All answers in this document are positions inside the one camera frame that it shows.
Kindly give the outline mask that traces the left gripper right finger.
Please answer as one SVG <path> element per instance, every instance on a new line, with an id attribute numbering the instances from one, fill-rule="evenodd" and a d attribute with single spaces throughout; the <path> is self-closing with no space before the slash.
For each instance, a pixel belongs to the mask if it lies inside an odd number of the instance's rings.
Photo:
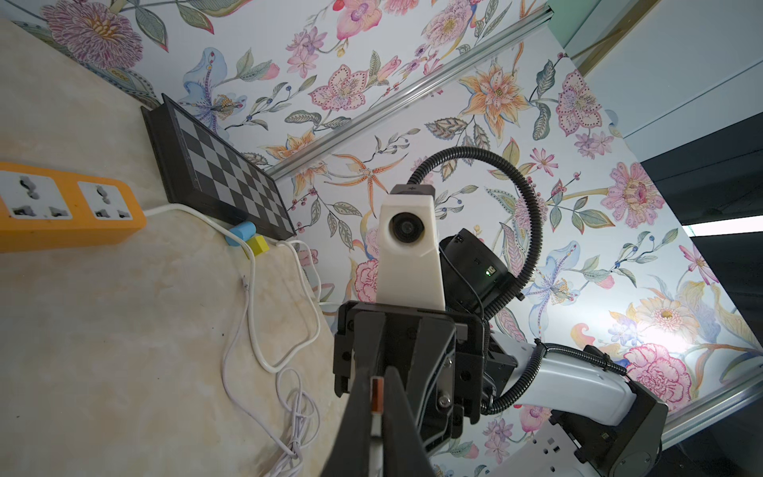
<path id="1" fill-rule="evenodd" d="M 434 476 L 414 425 L 399 371 L 387 367 L 383 377 L 383 476 Z"/>

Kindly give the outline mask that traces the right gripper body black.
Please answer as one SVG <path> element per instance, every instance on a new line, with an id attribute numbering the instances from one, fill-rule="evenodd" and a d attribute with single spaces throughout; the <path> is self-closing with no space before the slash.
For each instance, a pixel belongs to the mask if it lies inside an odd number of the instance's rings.
<path id="1" fill-rule="evenodd" d="M 492 397 L 488 331 L 475 315 L 349 301 L 338 311 L 333 373 L 337 396 L 361 377 L 397 370 L 426 455 L 459 439 Z"/>

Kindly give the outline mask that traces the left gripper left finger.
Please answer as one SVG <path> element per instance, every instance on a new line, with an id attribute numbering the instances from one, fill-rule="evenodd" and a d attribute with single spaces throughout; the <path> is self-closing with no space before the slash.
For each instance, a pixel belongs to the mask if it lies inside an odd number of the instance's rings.
<path id="1" fill-rule="evenodd" d="M 359 310 L 354 326 L 355 378 L 324 476 L 383 475 L 383 376 L 385 315 Z"/>

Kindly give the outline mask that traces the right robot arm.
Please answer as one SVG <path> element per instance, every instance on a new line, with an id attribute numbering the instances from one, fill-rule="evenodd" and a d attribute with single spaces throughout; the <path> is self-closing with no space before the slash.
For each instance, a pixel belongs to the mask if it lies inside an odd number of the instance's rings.
<path id="1" fill-rule="evenodd" d="M 424 179 L 455 159 L 496 167 L 525 200 L 530 248 L 519 270 L 467 231 L 439 238 Z M 518 404 L 545 407 L 550 420 L 501 476 L 644 476 L 658 463 L 667 406 L 607 354 L 491 332 L 542 251 L 538 199 L 516 167 L 477 147 L 433 154 L 393 188 L 378 241 L 375 301 L 338 310 L 335 392 L 348 403 L 324 475 L 433 475 L 437 451 L 468 449 L 466 423 Z"/>

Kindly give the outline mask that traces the yellow cube block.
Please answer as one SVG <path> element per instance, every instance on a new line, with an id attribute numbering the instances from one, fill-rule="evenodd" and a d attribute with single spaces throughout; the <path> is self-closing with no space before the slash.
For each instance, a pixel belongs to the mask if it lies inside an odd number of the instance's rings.
<path id="1" fill-rule="evenodd" d="M 268 244 L 266 238 L 260 235 L 253 236 L 246 241 L 246 244 L 252 250 L 252 254 L 254 256 L 260 256 L 261 254 L 265 254 L 270 250 L 270 245 Z"/>

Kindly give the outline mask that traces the blue cylinder block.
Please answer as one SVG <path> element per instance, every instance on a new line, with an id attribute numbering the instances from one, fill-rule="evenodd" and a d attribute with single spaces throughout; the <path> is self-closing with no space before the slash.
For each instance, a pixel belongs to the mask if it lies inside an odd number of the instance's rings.
<path id="1" fill-rule="evenodd" d="M 256 225 L 252 222 L 243 222 L 232 227 L 229 232 L 239 240 L 247 242 L 256 235 Z"/>

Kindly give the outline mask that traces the black white checkerboard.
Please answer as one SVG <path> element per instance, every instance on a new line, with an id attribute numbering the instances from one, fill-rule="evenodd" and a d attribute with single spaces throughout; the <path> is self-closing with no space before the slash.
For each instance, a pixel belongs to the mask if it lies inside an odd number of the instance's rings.
<path id="1" fill-rule="evenodd" d="M 274 179 L 167 95 L 141 114 L 167 199 L 274 240 L 296 235 Z"/>

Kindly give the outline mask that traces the orange power strip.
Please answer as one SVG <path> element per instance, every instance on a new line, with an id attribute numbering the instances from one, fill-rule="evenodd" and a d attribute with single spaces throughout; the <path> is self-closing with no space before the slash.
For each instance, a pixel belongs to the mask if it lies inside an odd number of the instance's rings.
<path id="1" fill-rule="evenodd" d="M 1 252 L 119 244 L 146 227 L 123 182 L 1 164 Z"/>

